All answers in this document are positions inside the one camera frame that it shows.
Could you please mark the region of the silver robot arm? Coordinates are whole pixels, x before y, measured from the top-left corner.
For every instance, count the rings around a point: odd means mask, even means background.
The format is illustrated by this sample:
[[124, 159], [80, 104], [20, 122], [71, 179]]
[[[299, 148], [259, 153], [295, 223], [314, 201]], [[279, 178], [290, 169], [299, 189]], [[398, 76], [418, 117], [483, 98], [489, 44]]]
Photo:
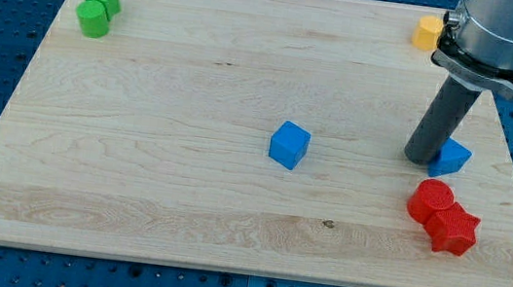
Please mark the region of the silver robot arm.
[[431, 61], [470, 90], [513, 98], [513, 0], [459, 0]]

